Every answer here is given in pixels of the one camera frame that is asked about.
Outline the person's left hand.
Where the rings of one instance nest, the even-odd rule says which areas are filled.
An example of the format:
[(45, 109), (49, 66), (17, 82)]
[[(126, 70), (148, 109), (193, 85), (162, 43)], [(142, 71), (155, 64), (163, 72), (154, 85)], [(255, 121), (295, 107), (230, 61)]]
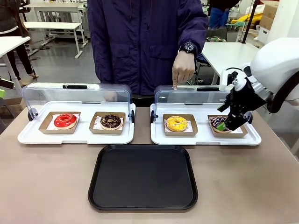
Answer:
[(172, 85), (176, 90), (178, 84), (191, 79), (195, 72), (194, 55), (185, 51), (178, 52), (172, 67)]

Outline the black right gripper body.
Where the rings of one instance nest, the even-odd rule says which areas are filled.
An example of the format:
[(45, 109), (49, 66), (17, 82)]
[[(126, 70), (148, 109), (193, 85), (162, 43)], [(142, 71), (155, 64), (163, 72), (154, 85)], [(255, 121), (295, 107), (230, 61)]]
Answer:
[(256, 110), (264, 104), (265, 100), (255, 93), (251, 82), (247, 78), (244, 79), (242, 88), (237, 91), (236, 86), (234, 86), (225, 100), (225, 105), (230, 109), (229, 115), (245, 114), (248, 111)]

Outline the person's right hand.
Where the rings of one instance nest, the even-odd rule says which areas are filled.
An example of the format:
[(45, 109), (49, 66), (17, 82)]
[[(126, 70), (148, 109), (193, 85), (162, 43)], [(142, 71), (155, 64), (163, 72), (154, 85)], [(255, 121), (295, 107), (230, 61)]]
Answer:
[(104, 94), (104, 99), (107, 102), (116, 102), (117, 101), (117, 93), (114, 91), (109, 91)]

